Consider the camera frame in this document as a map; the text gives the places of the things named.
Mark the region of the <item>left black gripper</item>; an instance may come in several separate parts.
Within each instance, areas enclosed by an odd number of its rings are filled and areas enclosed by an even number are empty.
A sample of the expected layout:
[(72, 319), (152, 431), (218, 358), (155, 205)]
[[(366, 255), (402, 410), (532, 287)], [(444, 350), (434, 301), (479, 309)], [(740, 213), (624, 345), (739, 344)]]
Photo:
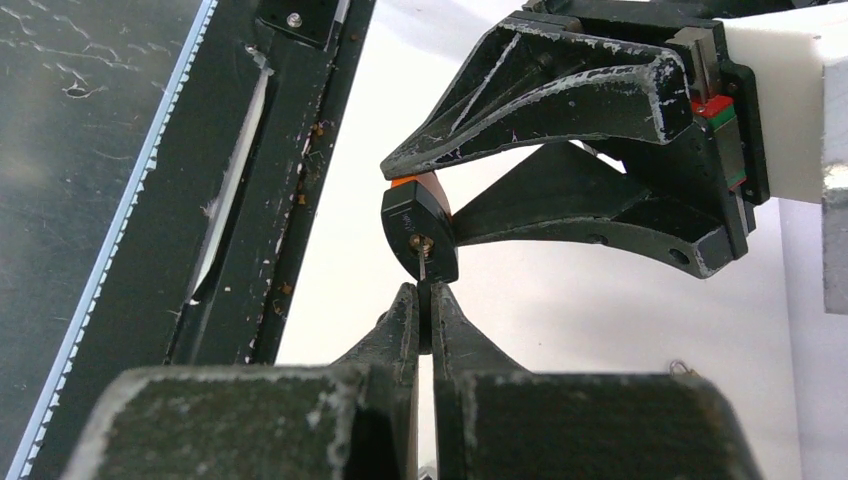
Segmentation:
[[(753, 209), (770, 187), (756, 75), (734, 62), (726, 23), (769, 13), (771, 2), (523, 8), (577, 18), (585, 33), (520, 16), (497, 23), (426, 120), (381, 162), (383, 176), (554, 141), (633, 140), (603, 145), (620, 155), (623, 172), (572, 143), (539, 148), (454, 214), (457, 244), (599, 245), (699, 279), (744, 256)], [(693, 119), (691, 141), (675, 140)]]

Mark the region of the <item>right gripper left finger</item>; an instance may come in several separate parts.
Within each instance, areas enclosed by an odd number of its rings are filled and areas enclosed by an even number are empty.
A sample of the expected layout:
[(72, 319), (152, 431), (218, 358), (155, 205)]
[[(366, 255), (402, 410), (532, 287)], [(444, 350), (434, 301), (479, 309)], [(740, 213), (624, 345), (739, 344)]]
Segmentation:
[(325, 366), (127, 371), (98, 400), (66, 479), (413, 479), (419, 296)]

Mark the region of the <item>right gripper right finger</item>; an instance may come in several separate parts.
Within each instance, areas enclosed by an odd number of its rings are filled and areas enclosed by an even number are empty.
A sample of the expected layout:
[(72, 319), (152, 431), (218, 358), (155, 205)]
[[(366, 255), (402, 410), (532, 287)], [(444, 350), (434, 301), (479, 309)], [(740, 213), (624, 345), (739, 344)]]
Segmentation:
[(431, 289), (442, 479), (758, 479), (737, 416), (706, 378), (534, 373)]

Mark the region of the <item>orange black padlock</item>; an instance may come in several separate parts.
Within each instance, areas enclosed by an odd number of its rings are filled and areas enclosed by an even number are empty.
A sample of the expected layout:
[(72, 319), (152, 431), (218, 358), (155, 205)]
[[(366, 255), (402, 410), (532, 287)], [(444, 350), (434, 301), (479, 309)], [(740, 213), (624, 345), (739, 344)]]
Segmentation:
[(447, 195), (433, 172), (390, 182), (381, 204), (383, 231), (395, 258), (415, 280), (418, 258), (410, 246), (415, 234), (431, 241), (426, 270), (429, 282), (451, 283), (459, 278), (458, 248)]

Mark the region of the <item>black-headed key bunch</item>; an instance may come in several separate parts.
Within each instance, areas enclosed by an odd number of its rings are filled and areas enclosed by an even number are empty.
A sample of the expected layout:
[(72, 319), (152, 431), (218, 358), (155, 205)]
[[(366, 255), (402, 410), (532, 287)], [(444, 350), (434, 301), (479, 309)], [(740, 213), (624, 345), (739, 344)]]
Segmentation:
[(419, 298), (419, 351), (421, 354), (432, 353), (432, 322), (431, 322), (431, 285), (427, 280), (426, 262), (431, 248), (428, 237), (415, 234), (410, 238), (410, 246), (418, 258), (419, 279), (417, 293)]

